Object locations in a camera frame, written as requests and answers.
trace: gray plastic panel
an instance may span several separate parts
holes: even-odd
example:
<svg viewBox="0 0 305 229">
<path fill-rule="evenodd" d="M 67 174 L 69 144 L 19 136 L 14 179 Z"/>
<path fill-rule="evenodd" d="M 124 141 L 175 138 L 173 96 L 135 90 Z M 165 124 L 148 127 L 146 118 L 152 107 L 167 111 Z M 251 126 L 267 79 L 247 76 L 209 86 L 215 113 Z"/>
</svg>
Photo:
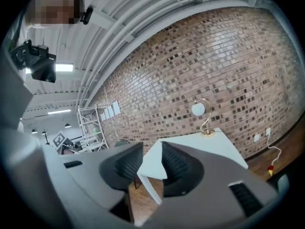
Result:
<svg viewBox="0 0 305 229">
<path fill-rule="evenodd" d="M 0 125 L 17 129 L 20 118 L 33 98 L 9 54 L 0 48 Z"/>
<path fill-rule="evenodd" d="M 172 146 L 197 158 L 204 167 L 204 177 L 185 196 L 163 198 L 161 206 L 143 228 L 230 228 L 247 218 L 229 189 L 229 184 L 243 181 L 264 206 L 277 197 L 277 192 L 249 170 L 234 161 L 198 149 Z"/>
<path fill-rule="evenodd" d="M 41 146 L 31 134 L 11 129 L 0 128 L 0 138 L 1 161 L 14 187 L 29 208 L 53 228 L 135 228 L 103 208 L 101 200 L 89 196 L 75 182 L 55 149 Z M 100 194 L 106 197 L 110 193 L 101 189 Z M 119 191 L 119 196 L 109 198 L 108 203 L 115 203 L 122 194 Z"/>
<path fill-rule="evenodd" d="M 62 163 L 81 161 L 82 165 L 67 169 L 74 181 L 100 206 L 111 210 L 124 196 L 123 191 L 112 189 L 101 177 L 100 164 L 110 156 L 129 149 L 133 144 L 118 148 L 105 149 L 99 152 L 82 153 L 80 155 L 62 155 Z"/>
</svg>

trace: ceiling light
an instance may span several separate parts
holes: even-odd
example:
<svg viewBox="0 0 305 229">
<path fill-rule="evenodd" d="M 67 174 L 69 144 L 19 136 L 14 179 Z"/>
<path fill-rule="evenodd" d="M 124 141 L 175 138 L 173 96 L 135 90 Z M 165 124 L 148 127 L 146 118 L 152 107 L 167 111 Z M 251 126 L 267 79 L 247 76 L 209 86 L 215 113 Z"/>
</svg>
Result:
<svg viewBox="0 0 305 229">
<path fill-rule="evenodd" d="M 72 63 L 57 63 L 56 71 L 73 71 L 73 64 Z"/>
<path fill-rule="evenodd" d="M 57 63 L 55 64 L 55 71 L 73 71 L 73 64 L 72 63 Z M 29 68 L 25 69 L 26 74 L 32 74 L 31 70 Z"/>
<path fill-rule="evenodd" d="M 65 113 L 65 112 L 70 112 L 70 111 L 71 111 L 71 109 L 53 111 L 53 112 L 48 112 L 48 115 L 59 114 L 59 113 Z"/>
<path fill-rule="evenodd" d="M 196 103 L 192 106 L 192 113 L 195 116 L 201 116 L 205 112 L 205 106 L 202 103 Z"/>
</svg>

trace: brick wall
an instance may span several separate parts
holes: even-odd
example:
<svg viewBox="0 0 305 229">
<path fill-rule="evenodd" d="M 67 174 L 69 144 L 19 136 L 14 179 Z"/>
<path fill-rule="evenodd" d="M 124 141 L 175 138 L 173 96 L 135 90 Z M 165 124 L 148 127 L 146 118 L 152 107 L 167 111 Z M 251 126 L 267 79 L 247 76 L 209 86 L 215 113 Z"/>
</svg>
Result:
<svg viewBox="0 0 305 229">
<path fill-rule="evenodd" d="M 304 110 L 300 63 L 286 33 L 266 10 L 228 8 L 196 14 L 162 30 L 131 53 L 91 104 L 119 101 L 121 114 L 102 122 L 108 145 L 199 132 L 208 99 L 220 127 L 244 158 L 283 135 Z M 254 143 L 254 135 L 261 138 Z"/>
</svg>

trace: cable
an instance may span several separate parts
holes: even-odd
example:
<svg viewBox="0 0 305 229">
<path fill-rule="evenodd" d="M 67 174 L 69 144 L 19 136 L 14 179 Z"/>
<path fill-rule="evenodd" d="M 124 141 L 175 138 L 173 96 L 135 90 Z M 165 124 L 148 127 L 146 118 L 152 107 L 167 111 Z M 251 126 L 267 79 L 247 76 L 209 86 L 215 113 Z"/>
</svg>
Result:
<svg viewBox="0 0 305 229">
<path fill-rule="evenodd" d="M 271 165 L 270 165 L 270 166 L 269 166 L 269 168 L 268 168 L 268 172 L 269 172 L 269 174 L 272 176 L 272 175 L 273 175 L 273 169 L 274 169 L 273 164 L 274 164 L 274 162 L 275 162 L 276 160 L 278 160 L 278 159 L 279 159 L 279 157 L 280 157 L 280 155 L 281 155 L 281 153 L 282 153 L 282 150 L 281 150 L 281 149 L 279 149 L 279 148 L 278 148 L 278 147 L 276 147 L 276 146 L 272 146 L 272 147 L 270 147 L 270 145 L 269 145 L 270 136 L 271 136 L 271 133 L 268 135 L 268 139 L 267 139 L 267 145 L 268 145 L 268 149 L 275 148 L 275 149 L 277 149 L 277 150 L 279 150 L 279 151 L 280 151 L 280 152 L 278 153 L 278 155 L 277 155 L 276 159 L 274 159 L 274 160 L 272 161 Z"/>
</svg>

